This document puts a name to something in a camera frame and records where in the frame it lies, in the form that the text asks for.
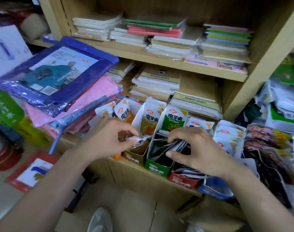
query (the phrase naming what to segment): forearm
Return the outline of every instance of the forearm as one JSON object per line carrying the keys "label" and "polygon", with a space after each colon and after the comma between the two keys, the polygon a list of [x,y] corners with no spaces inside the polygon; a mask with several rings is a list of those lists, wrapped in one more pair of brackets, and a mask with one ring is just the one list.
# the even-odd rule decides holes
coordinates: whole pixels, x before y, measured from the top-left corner
{"label": "forearm", "polygon": [[247,167],[232,172],[225,181],[253,231],[294,232],[294,217]]}
{"label": "forearm", "polygon": [[53,231],[71,191],[87,167],[78,150],[69,150],[0,220],[0,231]]}

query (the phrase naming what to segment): white sneaker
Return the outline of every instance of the white sneaker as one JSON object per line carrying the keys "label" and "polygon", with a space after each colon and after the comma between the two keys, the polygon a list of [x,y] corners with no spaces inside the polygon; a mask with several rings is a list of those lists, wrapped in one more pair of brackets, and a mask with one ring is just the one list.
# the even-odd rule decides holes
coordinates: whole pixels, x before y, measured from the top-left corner
{"label": "white sneaker", "polygon": [[107,209],[99,208],[94,212],[87,232],[113,232],[113,222]]}

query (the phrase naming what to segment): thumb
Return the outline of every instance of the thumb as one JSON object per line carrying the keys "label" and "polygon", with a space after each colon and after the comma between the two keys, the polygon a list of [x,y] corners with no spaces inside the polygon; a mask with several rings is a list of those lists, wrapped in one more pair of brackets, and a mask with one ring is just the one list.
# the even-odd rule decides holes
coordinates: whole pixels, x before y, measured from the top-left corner
{"label": "thumb", "polygon": [[137,143],[138,143],[138,141],[135,139],[129,139],[124,142],[120,142],[120,144],[119,144],[119,148],[121,149],[120,152],[126,151],[127,149],[130,149],[132,146],[136,145]]}
{"label": "thumb", "polygon": [[171,158],[172,160],[174,160],[180,164],[184,164],[187,166],[189,165],[190,156],[183,155],[177,151],[168,151],[165,154],[167,157]]}

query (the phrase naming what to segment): left hand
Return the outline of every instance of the left hand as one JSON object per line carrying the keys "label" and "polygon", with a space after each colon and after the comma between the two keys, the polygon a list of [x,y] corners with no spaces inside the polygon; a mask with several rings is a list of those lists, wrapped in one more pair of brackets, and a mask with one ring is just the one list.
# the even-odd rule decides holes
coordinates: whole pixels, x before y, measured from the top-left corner
{"label": "left hand", "polygon": [[137,144],[137,140],[134,139],[119,141],[118,133],[121,131],[139,136],[136,129],[129,123],[117,118],[102,118],[89,131],[86,138],[75,147],[75,152],[83,154],[89,162],[92,162],[117,155]]}

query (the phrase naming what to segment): right hand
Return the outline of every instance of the right hand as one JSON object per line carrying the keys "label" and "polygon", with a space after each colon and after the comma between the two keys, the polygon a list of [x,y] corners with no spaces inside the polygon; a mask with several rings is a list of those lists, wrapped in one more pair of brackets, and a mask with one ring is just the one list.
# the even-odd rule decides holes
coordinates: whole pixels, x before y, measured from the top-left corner
{"label": "right hand", "polygon": [[191,145],[191,155],[183,155],[176,151],[168,151],[166,155],[174,161],[187,165],[207,175],[225,180],[244,166],[226,153],[202,127],[181,127],[168,134],[168,142],[175,139],[185,140]]}

